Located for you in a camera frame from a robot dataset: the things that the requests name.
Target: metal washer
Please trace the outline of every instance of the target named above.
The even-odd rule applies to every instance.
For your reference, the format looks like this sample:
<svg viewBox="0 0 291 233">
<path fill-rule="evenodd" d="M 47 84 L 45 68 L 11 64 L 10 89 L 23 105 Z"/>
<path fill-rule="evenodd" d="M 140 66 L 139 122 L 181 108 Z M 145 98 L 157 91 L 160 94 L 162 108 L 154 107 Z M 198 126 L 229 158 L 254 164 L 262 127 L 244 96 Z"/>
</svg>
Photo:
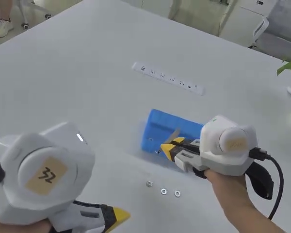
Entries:
<svg viewBox="0 0 291 233">
<path fill-rule="evenodd" d="M 175 196 L 176 196 L 177 198 L 179 198 L 179 197 L 181 196 L 181 193 L 180 193 L 179 190 L 176 190 L 176 191 L 175 191 Z"/>
<path fill-rule="evenodd" d="M 152 181 L 147 181 L 147 182 L 146 182 L 146 185 L 147 185 L 147 187 L 149 187 L 149 188 L 150 188 L 150 187 L 152 187 L 152 186 L 153 186 L 153 183 L 152 183 Z"/>
<path fill-rule="evenodd" d="M 167 189 L 162 188 L 162 189 L 161 189 L 161 193 L 162 193 L 163 195 L 166 195 L 166 194 L 167 194 Z"/>
</svg>

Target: chair wheel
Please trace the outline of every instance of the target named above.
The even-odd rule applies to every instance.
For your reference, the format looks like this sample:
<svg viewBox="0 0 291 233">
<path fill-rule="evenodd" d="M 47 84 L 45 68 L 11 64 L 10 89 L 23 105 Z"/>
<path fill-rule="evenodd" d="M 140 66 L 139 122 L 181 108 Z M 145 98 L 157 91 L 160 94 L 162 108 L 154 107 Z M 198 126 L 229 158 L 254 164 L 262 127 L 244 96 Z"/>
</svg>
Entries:
<svg viewBox="0 0 291 233">
<path fill-rule="evenodd" d="M 21 27 L 24 29 L 24 30 L 27 30 L 29 28 L 29 24 L 28 23 L 22 23 L 21 24 Z"/>
</svg>

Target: tan label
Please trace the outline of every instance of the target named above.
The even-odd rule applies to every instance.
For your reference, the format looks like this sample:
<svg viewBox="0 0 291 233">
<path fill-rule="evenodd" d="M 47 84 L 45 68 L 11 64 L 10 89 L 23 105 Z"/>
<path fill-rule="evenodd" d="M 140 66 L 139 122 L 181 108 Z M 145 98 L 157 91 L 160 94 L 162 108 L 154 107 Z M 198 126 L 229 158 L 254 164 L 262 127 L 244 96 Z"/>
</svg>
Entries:
<svg viewBox="0 0 291 233">
<path fill-rule="evenodd" d="M 247 150 L 247 139 L 245 137 L 241 137 L 227 140 L 225 147 L 227 151 Z"/>
<path fill-rule="evenodd" d="M 47 196 L 66 171 L 65 164 L 58 159 L 49 157 L 26 183 L 26 187 L 36 194 Z"/>
</svg>

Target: black handle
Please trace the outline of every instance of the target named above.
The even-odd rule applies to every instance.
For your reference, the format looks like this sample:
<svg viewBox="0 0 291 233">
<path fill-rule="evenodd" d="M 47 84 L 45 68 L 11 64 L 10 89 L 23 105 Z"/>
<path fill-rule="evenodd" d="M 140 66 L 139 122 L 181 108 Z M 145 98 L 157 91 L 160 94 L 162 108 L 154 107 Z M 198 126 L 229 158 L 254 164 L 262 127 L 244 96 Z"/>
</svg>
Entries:
<svg viewBox="0 0 291 233">
<path fill-rule="evenodd" d="M 203 179 L 207 179 L 207 177 L 205 176 L 205 171 L 199 171 L 195 167 L 193 167 L 193 172 L 196 176 L 203 178 Z"/>
<path fill-rule="evenodd" d="M 273 198 L 274 182 L 269 172 L 260 164 L 253 162 L 246 171 L 252 187 L 260 197 L 271 200 Z"/>
</svg>

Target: black cable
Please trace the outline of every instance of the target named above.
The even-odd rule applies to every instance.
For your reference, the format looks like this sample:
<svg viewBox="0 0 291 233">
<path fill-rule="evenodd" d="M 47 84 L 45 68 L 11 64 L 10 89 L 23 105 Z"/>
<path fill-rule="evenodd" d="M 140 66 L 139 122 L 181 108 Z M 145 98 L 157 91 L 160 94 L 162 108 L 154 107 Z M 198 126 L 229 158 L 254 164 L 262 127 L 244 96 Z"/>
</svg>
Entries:
<svg viewBox="0 0 291 233">
<path fill-rule="evenodd" d="M 268 218 L 270 220 L 272 220 L 277 209 L 278 209 L 279 203 L 280 203 L 281 198 L 282 198 L 283 184 L 284 184 L 283 172 L 281 170 L 279 163 L 276 161 L 276 159 L 274 159 L 272 156 L 267 154 L 267 152 L 265 150 L 262 150 L 261 148 L 253 148 L 249 152 L 249 157 L 253 158 L 253 159 L 260 160 L 260 161 L 264 161 L 265 159 L 270 160 L 273 162 L 273 164 L 276 166 L 276 168 L 278 170 L 278 173 L 279 173 L 279 191 L 278 191 L 278 195 L 277 195 L 274 207 L 273 207 L 270 215 L 268 216 Z"/>
<path fill-rule="evenodd" d="M 278 209 L 278 206 L 279 206 L 279 203 L 281 201 L 281 198 L 282 198 L 282 193 L 283 193 L 283 184 L 284 184 L 284 179 L 283 179 L 283 172 L 281 170 L 281 167 L 279 165 L 279 163 L 276 161 L 276 159 L 274 159 L 272 156 L 267 156 L 266 157 L 267 160 L 271 160 L 273 162 L 273 164 L 276 166 L 277 170 L 278 170 L 278 173 L 279 173 L 279 191 L 278 191 L 278 196 L 276 198 L 276 201 L 275 201 L 275 205 L 269 215 L 269 219 L 272 220 L 277 209 Z"/>
</svg>

